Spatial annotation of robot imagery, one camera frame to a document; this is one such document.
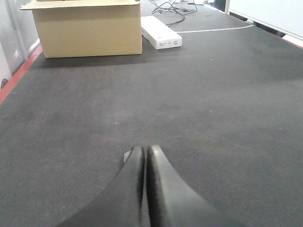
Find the open cardboard box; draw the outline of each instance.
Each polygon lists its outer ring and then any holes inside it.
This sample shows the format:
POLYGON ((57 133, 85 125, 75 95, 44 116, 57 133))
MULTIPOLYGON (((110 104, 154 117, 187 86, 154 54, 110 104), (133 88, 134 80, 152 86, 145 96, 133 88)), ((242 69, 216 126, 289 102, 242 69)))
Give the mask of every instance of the open cardboard box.
POLYGON ((32 10, 46 58, 141 54, 140 2, 39 0, 32 10))

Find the red edge strip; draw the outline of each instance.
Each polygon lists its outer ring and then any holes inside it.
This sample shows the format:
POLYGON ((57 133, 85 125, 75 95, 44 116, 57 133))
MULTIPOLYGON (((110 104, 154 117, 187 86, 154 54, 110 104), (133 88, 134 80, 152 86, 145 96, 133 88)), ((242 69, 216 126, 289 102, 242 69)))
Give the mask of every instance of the red edge strip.
POLYGON ((28 57, 27 61, 17 70, 17 72, 11 77, 7 84, 0 90, 0 104, 5 100, 9 95, 15 85, 19 80, 24 76, 28 71, 29 67, 34 63, 37 57, 42 53, 42 46, 39 45, 34 52, 28 57))

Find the white box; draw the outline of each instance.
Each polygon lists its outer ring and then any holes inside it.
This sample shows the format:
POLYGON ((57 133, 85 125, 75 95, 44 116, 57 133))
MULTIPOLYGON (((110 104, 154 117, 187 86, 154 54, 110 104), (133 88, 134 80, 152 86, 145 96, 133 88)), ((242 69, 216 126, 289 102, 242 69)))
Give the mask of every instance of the white box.
POLYGON ((155 49, 182 46, 182 37, 154 16, 141 17, 141 30, 155 49))

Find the white panel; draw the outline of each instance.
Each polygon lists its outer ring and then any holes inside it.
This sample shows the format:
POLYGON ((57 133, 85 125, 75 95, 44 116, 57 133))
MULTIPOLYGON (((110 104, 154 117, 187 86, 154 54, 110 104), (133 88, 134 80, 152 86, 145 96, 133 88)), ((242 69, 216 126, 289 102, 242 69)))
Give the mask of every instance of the white panel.
POLYGON ((36 30, 33 14, 31 11, 19 11, 19 9, 28 4, 31 0, 6 0, 9 6, 13 23, 18 34, 20 44, 25 57, 27 57, 39 45, 38 33, 36 30))
POLYGON ((303 40, 303 0, 230 0, 229 11, 303 40))
POLYGON ((12 27, 9 13, 7 12, 7 8, 3 0, 0 0, 0 21, 0 43, 9 66, 9 70, 11 73, 15 73, 22 64, 23 57, 21 55, 20 44, 16 37, 16 32, 12 27))
POLYGON ((0 84, 3 79, 10 79, 11 78, 11 73, 9 70, 9 65, 6 61, 2 45, 0 43, 0 84))

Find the black cable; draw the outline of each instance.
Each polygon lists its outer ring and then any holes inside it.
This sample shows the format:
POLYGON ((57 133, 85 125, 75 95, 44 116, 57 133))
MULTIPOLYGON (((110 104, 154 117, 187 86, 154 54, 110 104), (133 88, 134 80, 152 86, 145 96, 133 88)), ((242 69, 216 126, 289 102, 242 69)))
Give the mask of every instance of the black cable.
POLYGON ((152 13, 163 13, 163 12, 173 12, 176 13, 180 16, 182 16, 182 19, 177 20, 176 22, 170 23, 170 24, 166 24, 168 27, 181 23, 185 20, 185 15, 191 14, 191 13, 196 13, 198 11, 197 5, 195 4, 195 0, 193 0, 194 5, 195 5, 195 9, 187 9, 187 8, 178 8, 173 6, 173 4, 176 2, 176 0, 173 3, 170 2, 164 2, 161 5, 157 5, 157 3, 154 0, 150 0, 150 2, 156 6, 156 8, 152 11, 152 13))

